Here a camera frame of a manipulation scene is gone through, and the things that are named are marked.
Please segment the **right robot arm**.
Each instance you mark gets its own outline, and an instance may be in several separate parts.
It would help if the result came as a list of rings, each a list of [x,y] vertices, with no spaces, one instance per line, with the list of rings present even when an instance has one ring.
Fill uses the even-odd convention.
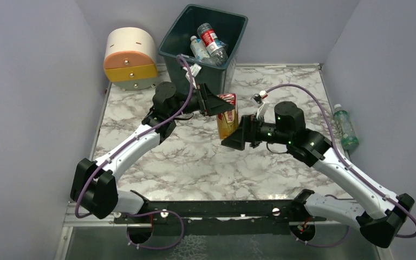
[[[387,248],[404,224],[414,199],[404,193],[397,195],[382,187],[369,176],[355,174],[357,167],[328,138],[306,128],[304,112],[293,102],[275,105],[275,123],[264,122],[255,115],[242,116],[239,127],[221,141],[223,146],[244,150],[245,145],[257,147],[262,142],[286,145],[287,152],[298,161],[323,173],[343,188],[355,200],[353,203],[325,197],[304,189],[291,202],[291,212],[304,220],[322,217],[358,229],[370,243]]]

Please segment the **red cap bottle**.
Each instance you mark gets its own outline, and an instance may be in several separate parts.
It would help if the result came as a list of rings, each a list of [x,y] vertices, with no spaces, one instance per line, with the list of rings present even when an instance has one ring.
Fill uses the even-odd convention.
[[[209,23],[203,23],[197,28],[197,34],[204,43],[213,62],[219,67],[226,64],[228,61],[228,54],[213,27]]]

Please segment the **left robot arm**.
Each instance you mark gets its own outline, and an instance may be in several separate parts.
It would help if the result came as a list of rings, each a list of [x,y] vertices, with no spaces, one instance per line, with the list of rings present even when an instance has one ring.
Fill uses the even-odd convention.
[[[172,82],[157,85],[153,106],[139,127],[119,146],[95,160],[82,159],[75,170],[70,197],[76,202],[75,215],[82,207],[85,217],[104,219],[112,212],[137,214],[146,199],[134,191],[120,191],[117,182],[143,155],[159,146],[176,127],[175,118],[199,111],[205,116],[234,109],[234,105],[211,93],[205,84],[179,92]]]

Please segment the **amber tea bottle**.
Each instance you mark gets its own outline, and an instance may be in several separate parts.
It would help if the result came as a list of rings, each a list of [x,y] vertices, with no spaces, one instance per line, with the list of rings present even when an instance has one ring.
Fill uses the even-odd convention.
[[[217,115],[219,138],[223,140],[236,131],[239,125],[237,95],[226,93],[220,94],[218,97],[234,106],[234,109]]]

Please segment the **clear bottle light blue label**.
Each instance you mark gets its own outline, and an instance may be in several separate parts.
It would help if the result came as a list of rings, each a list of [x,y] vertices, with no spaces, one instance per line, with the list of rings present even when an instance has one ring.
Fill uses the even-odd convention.
[[[197,36],[190,37],[190,49],[194,57],[203,62],[210,62],[210,55],[206,50],[205,44]]]

